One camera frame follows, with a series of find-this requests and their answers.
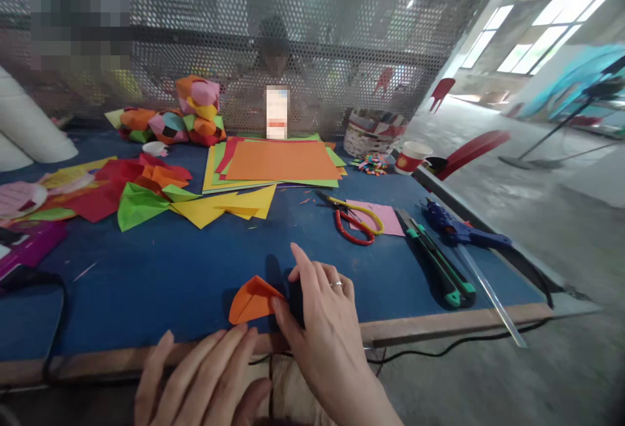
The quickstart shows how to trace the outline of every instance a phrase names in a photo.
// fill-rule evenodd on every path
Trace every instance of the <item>woven basket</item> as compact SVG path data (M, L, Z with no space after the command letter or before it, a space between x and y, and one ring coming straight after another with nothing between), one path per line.
M356 158L375 153L388 156L407 126L407 120L398 113L354 109L350 113L343 147Z

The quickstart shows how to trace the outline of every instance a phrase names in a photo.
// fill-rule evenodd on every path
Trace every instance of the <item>table edge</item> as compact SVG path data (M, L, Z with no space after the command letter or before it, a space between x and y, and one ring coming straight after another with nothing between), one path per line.
M536 322L554 317L547 304L534 303L507 307L508 314L516 324ZM379 320L360 324L363 344L380 347L423 341L425 339L466 334L503 324L494 309L450 312L404 319ZM167 359L167 365L180 363L197 342L178 343ZM56 356L52 371L59 378L76 378L94 375L119 375L138 373L151 347L122 348L98 351L74 356ZM288 350L282 333L261 334L255 354L268 354ZM20 360L0 362L0 384L17 386L37 384L41 381L43 360Z

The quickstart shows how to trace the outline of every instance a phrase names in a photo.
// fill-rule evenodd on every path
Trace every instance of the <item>concrete floor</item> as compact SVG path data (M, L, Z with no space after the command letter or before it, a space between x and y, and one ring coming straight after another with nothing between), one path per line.
M488 130L512 139L450 176L446 183L488 221L523 244L600 304L604 311L558 320L525 335L531 349L508 340L462 345L440 359L406 356L382 380L406 425L623 424L625 397L625 210L559 185L611 148L566 162L558 171L522 171L497 160L517 155L549 126L510 120L447 98L436 116L416 117L407 136L446 157ZM606 140L566 132L533 158L560 158ZM419 343L439 351L452 340ZM389 349L388 355L409 348ZM134 388L11 394L2 401L24 425L132 424Z

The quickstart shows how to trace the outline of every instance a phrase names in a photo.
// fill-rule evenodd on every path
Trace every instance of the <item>perforated metal mesh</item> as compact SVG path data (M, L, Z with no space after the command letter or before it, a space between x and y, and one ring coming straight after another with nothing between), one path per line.
M479 3L131 0L131 70L62 73L30 69L30 0L0 0L0 64L45 111L85 124L176 106L173 81L196 74L220 82L227 130L263 131L265 85L287 84L290 132L342 135L353 107L411 118Z

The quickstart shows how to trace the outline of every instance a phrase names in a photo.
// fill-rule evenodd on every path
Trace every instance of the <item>chair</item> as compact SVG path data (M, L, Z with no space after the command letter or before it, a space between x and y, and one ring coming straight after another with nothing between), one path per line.
M441 106L441 104L443 103L443 99L447 94L449 94L449 91L452 87L454 87L455 83L456 80L454 78L445 78L440 80L438 86L436 86L436 89L434 89L434 92L432 93L432 97L434 97L434 102L432 103L432 107L430 107L430 111L434 109L436 102L440 100L434 113L436 114L436 112L438 112L438 107Z
M468 164L482 154L486 154L497 146L501 146L509 139L510 132L504 130L493 130L472 139L447 158L447 166L436 174L436 178L445 180L463 165Z

